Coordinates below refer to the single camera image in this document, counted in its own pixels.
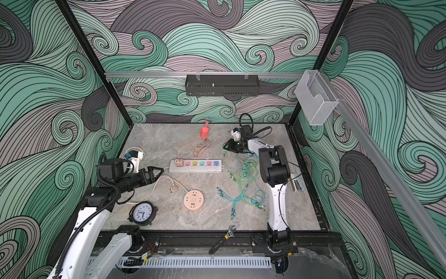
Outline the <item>pink usb charger plug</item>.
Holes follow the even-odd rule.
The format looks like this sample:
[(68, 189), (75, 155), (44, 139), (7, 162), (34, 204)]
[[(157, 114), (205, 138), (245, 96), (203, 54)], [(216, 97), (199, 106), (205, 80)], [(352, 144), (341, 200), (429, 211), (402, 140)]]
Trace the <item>pink usb charger plug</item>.
[(176, 159), (176, 160), (175, 160), (175, 165), (176, 165), (177, 167), (182, 167), (182, 166), (184, 166), (184, 161), (183, 161), (183, 159)]

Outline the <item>white multicolour power strip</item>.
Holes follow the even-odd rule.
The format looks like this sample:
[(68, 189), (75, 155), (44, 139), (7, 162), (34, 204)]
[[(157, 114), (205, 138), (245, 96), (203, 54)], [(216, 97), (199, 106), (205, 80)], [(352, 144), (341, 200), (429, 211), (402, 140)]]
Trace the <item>white multicolour power strip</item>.
[(220, 159), (183, 159), (184, 166), (177, 167), (175, 160), (172, 160), (169, 165), (169, 172), (182, 173), (221, 173), (223, 171), (223, 162)]

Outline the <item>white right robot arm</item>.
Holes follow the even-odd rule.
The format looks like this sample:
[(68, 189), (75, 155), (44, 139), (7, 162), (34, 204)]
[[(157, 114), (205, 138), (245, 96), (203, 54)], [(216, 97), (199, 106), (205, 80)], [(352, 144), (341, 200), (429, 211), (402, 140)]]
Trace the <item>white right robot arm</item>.
[(230, 138), (223, 146), (224, 151), (255, 155), (259, 159), (262, 181), (269, 190), (269, 218), (267, 223), (268, 243), (273, 246), (290, 239), (290, 227), (286, 217), (285, 191), (291, 171), (286, 152), (281, 145), (269, 145), (259, 134), (272, 127), (254, 131), (254, 120), (248, 113), (239, 116), (239, 127), (231, 131)]

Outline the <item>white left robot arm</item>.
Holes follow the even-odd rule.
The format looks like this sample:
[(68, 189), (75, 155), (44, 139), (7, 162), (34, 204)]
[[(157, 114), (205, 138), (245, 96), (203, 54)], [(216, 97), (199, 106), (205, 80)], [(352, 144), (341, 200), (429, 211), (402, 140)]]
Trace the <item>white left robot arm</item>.
[(154, 246), (146, 247), (148, 242), (141, 233), (141, 226), (152, 224), (157, 212), (157, 207), (149, 201), (137, 203), (129, 215), (131, 224), (121, 225), (92, 263), (89, 258), (105, 221), (120, 203), (121, 195), (157, 182), (163, 173), (162, 167), (137, 170), (132, 160), (108, 159), (102, 154), (96, 167), (98, 186), (89, 189), (82, 198), (74, 229), (49, 278), (105, 279), (126, 253), (132, 255), (124, 265), (125, 270), (146, 262)]

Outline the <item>red plastic scoop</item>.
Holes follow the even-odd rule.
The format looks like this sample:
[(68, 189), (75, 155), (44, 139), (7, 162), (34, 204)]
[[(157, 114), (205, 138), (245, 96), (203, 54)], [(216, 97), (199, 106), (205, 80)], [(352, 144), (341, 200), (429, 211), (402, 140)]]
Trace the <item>red plastic scoop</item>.
[(202, 127), (201, 128), (201, 131), (200, 131), (200, 138), (202, 139), (202, 140), (206, 140), (207, 138), (208, 138), (208, 135), (209, 135), (209, 121), (207, 121), (206, 123), (205, 123), (205, 125), (204, 125), (204, 127)]

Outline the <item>black alarm clock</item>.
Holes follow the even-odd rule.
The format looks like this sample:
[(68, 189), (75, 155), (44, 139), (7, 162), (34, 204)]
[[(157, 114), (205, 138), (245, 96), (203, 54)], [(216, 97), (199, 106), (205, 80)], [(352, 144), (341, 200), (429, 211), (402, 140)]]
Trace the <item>black alarm clock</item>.
[(140, 202), (131, 209), (128, 219), (140, 226), (151, 226), (158, 210), (149, 201)]

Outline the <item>round pink socket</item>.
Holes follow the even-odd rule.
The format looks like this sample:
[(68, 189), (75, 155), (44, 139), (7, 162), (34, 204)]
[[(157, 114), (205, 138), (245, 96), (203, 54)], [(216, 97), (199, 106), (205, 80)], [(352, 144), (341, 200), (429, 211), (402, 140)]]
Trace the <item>round pink socket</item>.
[(184, 196), (184, 205), (186, 209), (196, 212), (203, 207), (204, 204), (204, 196), (203, 193), (199, 190), (191, 190), (186, 193)]

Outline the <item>small white silver box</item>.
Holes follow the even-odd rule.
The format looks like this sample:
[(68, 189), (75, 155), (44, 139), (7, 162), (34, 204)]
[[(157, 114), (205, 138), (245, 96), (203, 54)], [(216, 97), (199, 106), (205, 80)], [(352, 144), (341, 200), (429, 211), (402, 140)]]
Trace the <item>small white silver box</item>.
[(302, 174), (291, 173), (290, 182), (294, 192), (303, 192), (305, 190), (305, 184), (302, 182)]

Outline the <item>adjustable wrench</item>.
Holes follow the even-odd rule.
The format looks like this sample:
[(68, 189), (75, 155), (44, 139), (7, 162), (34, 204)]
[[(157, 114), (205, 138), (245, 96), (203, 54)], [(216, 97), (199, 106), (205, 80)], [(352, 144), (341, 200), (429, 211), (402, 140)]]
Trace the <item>adjustable wrench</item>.
[(226, 234), (220, 238), (209, 250), (209, 255), (213, 255), (215, 254), (220, 247), (223, 246), (223, 244), (229, 239), (232, 238), (234, 236), (234, 232), (236, 231), (236, 226), (235, 225), (230, 225), (228, 228), (228, 231), (226, 232)]

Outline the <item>black wall tray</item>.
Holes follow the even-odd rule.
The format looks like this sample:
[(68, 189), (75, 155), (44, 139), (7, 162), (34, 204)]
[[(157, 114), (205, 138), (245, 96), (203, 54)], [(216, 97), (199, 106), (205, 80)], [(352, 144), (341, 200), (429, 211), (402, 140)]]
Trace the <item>black wall tray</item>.
[(257, 75), (188, 74), (185, 80), (188, 96), (256, 96), (260, 92)]

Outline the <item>clear plastic wall holder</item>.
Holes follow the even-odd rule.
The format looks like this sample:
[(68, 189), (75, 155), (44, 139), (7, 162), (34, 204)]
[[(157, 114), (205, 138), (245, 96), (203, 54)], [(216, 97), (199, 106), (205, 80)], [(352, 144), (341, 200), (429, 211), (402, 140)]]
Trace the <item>clear plastic wall holder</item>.
[(328, 76), (319, 70), (306, 70), (296, 89), (295, 95), (311, 126), (323, 125), (339, 101), (335, 88)]

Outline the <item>aluminium rail back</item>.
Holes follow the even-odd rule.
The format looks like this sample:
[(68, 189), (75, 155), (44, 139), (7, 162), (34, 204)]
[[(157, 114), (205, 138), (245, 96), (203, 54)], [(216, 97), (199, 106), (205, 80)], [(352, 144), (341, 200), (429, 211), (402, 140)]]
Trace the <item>aluminium rail back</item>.
[(105, 72), (107, 79), (185, 79), (187, 75), (238, 75), (238, 76), (255, 76), (259, 79), (280, 79), (280, 80), (295, 80), (300, 79), (303, 75), (301, 73), (288, 72), (143, 72), (143, 71), (113, 71)]

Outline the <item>aluminium rail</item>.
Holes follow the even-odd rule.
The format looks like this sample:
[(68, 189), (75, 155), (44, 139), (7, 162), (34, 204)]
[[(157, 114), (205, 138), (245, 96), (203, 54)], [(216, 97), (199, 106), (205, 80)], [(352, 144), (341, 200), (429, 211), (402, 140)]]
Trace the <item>aluminium rail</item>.
[(300, 79), (303, 75), (301, 73), (288, 72), (143, 72), (143, 71), (113, 71), (105, 72), (107, 79), (185, 79), (187, 75), (238, 75), (238, 76), (255, 76), (259, 79), (280, 79), (280, 80), (295, 80)]
[(410, 186), (397, 168), (370, 135), (373, 119), (368, 112), (368, 105), (352, 86), (346, 85), (344, 80), (341, 83), (333, 83), (326, 74), (319, 73), (319, 76), (322, 84), (328, 88), (327, 93), (331, 94), (333, 99), (338, 102), (336, 106), (338, 112), (344, 117), (347, 125), (363, 146), (384, 182), (399, 200), (439, 263), (442, 267), (445, 267), (446, 236), (411, 191)]

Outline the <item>aluminium rail right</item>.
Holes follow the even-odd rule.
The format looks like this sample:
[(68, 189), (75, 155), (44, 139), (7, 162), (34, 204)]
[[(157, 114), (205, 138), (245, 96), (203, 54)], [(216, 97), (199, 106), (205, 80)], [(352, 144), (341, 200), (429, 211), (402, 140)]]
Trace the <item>aluminium rail right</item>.
[(319, 76), (322, 84), (328, 88), (327, 93), (331, 94), (333, 99), (338, 102), (336, 106), (338, 112), (344, 117), (347, 125), (363, 146), (384, 182), (399, 200), (439, 263), (442, 267), (445, 267), (446, 236), (411, 191), (410, 186), (397, 168), (370, 135), (373, 119), (368, 112), (368, 105), (352, 86), (346, 85), (344, 80), (341, 83), (333, 83), (326, 74), (319, 73)]

